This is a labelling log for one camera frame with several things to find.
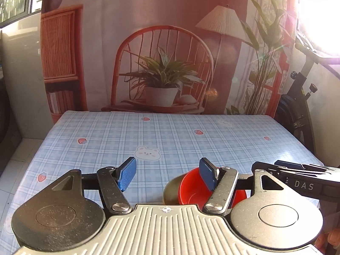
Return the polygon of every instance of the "crosshair marking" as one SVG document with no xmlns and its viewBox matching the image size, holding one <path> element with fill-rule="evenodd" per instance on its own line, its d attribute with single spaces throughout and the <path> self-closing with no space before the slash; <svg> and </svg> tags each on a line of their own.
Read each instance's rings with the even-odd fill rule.
<svg viewBox="0 0 340 255">
<path fill-rule="evenodd" d="M 164 213 L 169 213 L 172 209 L 170 207 L 164 207 L 161 209 Z"/>
</svg>

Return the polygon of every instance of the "chair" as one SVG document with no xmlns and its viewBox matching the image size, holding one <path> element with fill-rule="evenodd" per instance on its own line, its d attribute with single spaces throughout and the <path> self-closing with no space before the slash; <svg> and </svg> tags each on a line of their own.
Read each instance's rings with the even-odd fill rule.
<svg viewBox="0 0 340 255">
<path fill-rule="evenodd" d="M 143 85 L 137 85 L 138 81 L 132 83 L 128 81 L 128 77 L 120 74 L 140 70 L 141 59 L 138 56 L 156 58 L 158 47 L 163 48 L 166 54 L 172 55 L 174 59 L 194 64 L 197 76 L 204 80 L 205 84 L 195 82 L 192 88 L 183 87 L 181 94 L 192 95 L 197 100 L 196 104 L 159 107 L 156 110 L 139 106 L 142 101 Z M 126 38 L 118 48 L 113 68 L 111 102 L 109 106 L 103 107 L 102 111 L 199 114 L 204 111 L 205 97 L 213 77 L 213 65 L 214 60 L 208 46 L 188 30 L 169 25 L 138 30 Z"/>
</svg>

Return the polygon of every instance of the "bookshelf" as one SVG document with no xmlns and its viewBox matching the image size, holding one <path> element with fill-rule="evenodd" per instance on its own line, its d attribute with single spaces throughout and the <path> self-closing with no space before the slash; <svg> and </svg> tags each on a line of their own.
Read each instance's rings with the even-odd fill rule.
<svg viewBox="0 0 340 255">
<path fill-rule="evenodd" d="M 54 123 L 67 110 L 86 111 L 81 24 L 83 5 L 41 15 L 41 60 Z"/>
</svg>

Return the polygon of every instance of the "printed backdrop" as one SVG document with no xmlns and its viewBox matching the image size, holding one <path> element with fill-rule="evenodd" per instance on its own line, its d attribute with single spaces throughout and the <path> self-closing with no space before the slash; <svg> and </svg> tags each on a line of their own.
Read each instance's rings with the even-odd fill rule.
<svg viewBox="0 0 340 255">
<path fill-rule="evenodd" d="M 67 110 L 274 116 L 295 3 L 43 0 L 41 56 L 53 120 Z M 150 70 L 164 57 L 176 67 L 166 75 Z"/>
</svg>

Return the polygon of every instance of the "red bowl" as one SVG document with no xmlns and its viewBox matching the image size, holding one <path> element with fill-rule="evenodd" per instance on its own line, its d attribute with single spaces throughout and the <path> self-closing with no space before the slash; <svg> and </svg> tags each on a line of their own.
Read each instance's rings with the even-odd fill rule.
<svg viewBox="0 0 340 255">
<path fill-rule="evenodd" d="M 188 172 L 181 181 L 178 189 L 178 200 L 180 204 L 197 204 L 202 210 L 211 194 L 212 192 L 208 190 L 200 176 L 199 168 L 195 168 Z M 234 200 L 232 201 L 232 208 L 246 198 L 245 190 L 236 190 Z"/>
</svg>

